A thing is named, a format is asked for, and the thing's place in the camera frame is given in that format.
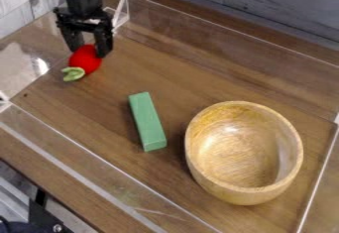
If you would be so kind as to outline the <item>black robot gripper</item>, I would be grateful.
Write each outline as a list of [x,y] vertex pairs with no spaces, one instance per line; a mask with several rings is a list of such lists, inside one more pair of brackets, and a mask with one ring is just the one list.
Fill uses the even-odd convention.
[[96,55],[104,58],[112,51],[112,15],[101,9],[89,14],[76,14],[66,7],[53,9],[57,27],[69,50],[74,52],[85,43],[81,32],[93,33]]

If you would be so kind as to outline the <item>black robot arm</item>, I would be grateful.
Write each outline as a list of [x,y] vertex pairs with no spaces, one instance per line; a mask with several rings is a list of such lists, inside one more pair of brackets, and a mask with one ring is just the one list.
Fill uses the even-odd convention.
[[69,50],[74,52],[84,44],[82,32],[92,33],[96,56],[104,58],[112,51],[112,15],[102,10],[101,0],[66,0],[65,7],[53,9],[56,24]]

